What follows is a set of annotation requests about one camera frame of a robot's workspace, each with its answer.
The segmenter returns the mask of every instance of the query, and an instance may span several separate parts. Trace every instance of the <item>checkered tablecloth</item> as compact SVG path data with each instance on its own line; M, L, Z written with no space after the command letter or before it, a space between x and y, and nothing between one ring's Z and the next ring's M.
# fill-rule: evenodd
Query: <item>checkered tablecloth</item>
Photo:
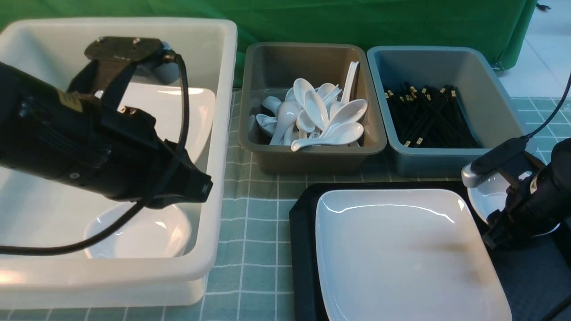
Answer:
M526 123L526 129L531 131L549 116L556 101L513 98L513 105ZM239 108L240 92L236 92L232 98L218 255L201 302L189 307L6 310L0 311L0 320L293 320L288 217L289 210L307 186L316 182L420 180L395 175L387 153L371 157L356 175L264 174L252 154L238 145ZM551 150L558 141L571 136L570 119L571 101L536 136L536 155L544 162L549 162Z

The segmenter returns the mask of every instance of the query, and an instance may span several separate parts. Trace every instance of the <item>green backdrop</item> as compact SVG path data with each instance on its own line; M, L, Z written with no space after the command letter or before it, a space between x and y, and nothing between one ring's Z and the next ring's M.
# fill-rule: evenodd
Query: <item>green backdrop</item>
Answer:
M236 85L259 41L467 46L515 65L537 0L4 0L0 28L29 18L207 17L238 25Z

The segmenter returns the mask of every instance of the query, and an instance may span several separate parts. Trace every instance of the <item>floor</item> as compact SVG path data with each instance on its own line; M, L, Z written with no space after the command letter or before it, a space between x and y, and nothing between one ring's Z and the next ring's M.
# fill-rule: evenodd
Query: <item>floor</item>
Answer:
M560 97L571 72L571 1L540 0L520 57L500 76L511 97Z

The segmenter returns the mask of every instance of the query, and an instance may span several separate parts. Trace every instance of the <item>white square plate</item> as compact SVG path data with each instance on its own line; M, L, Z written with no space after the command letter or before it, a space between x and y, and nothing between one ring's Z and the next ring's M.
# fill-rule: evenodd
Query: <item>white square plate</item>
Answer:
M319 199L315 219L321 293L331 320L512 320L458 194L330 191Z

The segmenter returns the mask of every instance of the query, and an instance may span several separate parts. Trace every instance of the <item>white ceramic spoon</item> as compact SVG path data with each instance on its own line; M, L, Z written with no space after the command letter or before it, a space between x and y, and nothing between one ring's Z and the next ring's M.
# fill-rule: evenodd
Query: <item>white ceramic spoon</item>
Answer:
M352 61L349 64L349 70L347 71L347 78L345 79L345 87L343 87L343 95L341 96L341 103L344 105L349 102L351 96L351 89L353 88L353 83L355 81L355 74L357 73L357 67L359 66L358 61Z
M269 96L266 97L264 99L264 101L262 101L262 106L264 106L264 108L266 108L267 110L271 111L274 116L277 116L279 113L279 107L280 104L282 103L282 101L274 96Z
M299 106L301 106L302 108L305 108L304 99L306 91L312 91L315 93L315 89L313 88L313 86L311 86L309 81L306 81L303 78L298 78L293 82L293 95L295 96L295 100L297 101Z
M315 91L308 90L305 92L303 109L305 109L307 115L317 128L321 131L325 130L329 124L327 107L323 99Z
M341 109L341 107L343 107L343 103L341 103L340 101L335 100L331 102L331 104L329 105L329 119L335 118L335 115L339 112L339 109Z
M272 137L276 131L276 125L278 120L275 117L270 117L264 114L256 115L256 122L260 126L261 130L268 136Z
M339 108L339 112L330 120L319 138L327 138L343 124L358 122L367 111L367 104L365 99L357 99Z
M315 130L315 124L311 121L307 112L302 110L299 115L297 115L297 129L299 129L299 139L307 138L307 134Z
M278 118L277 118L277 117L270 117L270 116L268 116L268 117L266 117L266 118L263 118L263 120L262 120L262 126L263 126L263 127L266 127L266 126L268 126L269 124L275 124L275 123L277 123L277 122L278 122Z
M321 98L325 98L331 91L334 91L334 89L335 85L326 82L323 85L321 85L321 87L319 87L319 89L317 90L317 94L320 95Z
M283 146L291 146L291 137L293 136L293 127L295 126L295 123L293 123L286 131L284 134L284 139L283 139Z
M363 132L363 125L359 123L343 124L327 138L298 139L291 144L291 150L298 151L303 147L313 145L348 145L358 140L363 135Z
M270 145L279 145L280 140L284 138L284 134L288 128L296 122L297 115L300 111L301 106L299 106L297 102L283 102L280 105L278 123Z
M331 107L331 102L337 101L337 96L339 96L341 92L342 90L339 88L339 85L337 85L329 94L327 94L327 96L323 98L323 103L325 103L328 112Z
M295 100L295 95L293 94L293 87L291 87L287 93L285 94L285 100L286 102L288 101L294 101Z

